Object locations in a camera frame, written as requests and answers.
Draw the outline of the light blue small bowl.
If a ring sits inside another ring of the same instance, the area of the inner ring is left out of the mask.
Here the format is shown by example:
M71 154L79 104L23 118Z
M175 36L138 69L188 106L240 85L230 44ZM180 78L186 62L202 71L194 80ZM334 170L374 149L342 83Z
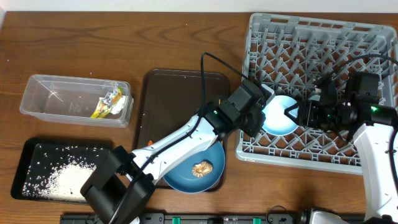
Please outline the light blue small bowl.
M289 96L275 96L262 111L266 116L262 129L274 136L285 136L294 132L298 125L286 116L284 111L296 102Z

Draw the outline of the white tissue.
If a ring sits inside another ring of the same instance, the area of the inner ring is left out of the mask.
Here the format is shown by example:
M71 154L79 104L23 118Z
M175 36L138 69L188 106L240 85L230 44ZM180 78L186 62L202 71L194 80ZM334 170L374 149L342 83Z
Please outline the white tissue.
M118 102L112 107L110 113L111 114L119 114L124 109L126 100L127 100L127 96L122 95L121 98L118 100Z

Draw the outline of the yellow green snack wrapper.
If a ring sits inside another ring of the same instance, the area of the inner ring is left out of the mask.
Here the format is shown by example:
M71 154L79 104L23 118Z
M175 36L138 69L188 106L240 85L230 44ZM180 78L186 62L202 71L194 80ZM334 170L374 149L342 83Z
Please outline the yellow green snack wrapper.
M122 88L116 82L111 82L111 86L108 88L108 92L105 94L104 97L99 98L96 109L90 116L90 118L105 118L122 95Z

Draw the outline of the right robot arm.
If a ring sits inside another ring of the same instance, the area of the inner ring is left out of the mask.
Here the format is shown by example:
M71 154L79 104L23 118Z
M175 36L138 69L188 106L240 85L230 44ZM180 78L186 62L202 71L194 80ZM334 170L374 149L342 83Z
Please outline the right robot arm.
M397 111L379 104L379 76L349 75L337 99L329 78L317 81L319 100L299 101L284 114L299 126L339 135L347 131L359 154L366 193L365 223L397 223Z

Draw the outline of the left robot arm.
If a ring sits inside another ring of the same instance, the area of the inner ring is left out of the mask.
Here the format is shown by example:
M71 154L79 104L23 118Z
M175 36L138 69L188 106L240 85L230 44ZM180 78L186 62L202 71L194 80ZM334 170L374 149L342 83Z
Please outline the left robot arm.
M132 223L145 209L156 183L190 156L207 150L237 129L259 133L263 109L275 96L257 81L240 87L218 104L203 105L180 129L151 146L109 152L83 184L80 193L103 223Z

